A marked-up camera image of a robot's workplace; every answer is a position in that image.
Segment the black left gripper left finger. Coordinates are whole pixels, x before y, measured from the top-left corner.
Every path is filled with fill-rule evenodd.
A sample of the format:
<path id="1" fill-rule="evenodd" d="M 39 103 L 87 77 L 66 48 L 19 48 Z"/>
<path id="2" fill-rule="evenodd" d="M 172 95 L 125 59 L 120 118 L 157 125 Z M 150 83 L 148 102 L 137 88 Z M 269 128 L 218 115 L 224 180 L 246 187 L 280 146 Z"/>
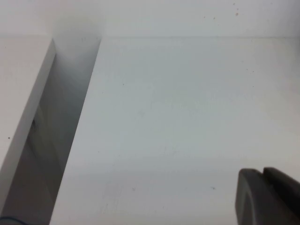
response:
<path id="1" fill-rule="evenodd" d="M 293 213 L 255 169 L 238 174 L 235 212 L 239 225 L 291 225 Z"/>

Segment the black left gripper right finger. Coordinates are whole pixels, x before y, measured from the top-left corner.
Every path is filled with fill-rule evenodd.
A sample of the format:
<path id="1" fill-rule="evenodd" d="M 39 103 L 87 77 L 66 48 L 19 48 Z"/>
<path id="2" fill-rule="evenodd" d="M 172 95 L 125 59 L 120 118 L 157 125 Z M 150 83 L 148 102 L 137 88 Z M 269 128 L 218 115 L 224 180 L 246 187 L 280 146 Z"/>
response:
<path id="1" fill-rule="evenodd" d="M 265 167 L 263 195 L 265 225 L 298 225 L 300 223 L 300 183 L 274 167 Z"/>

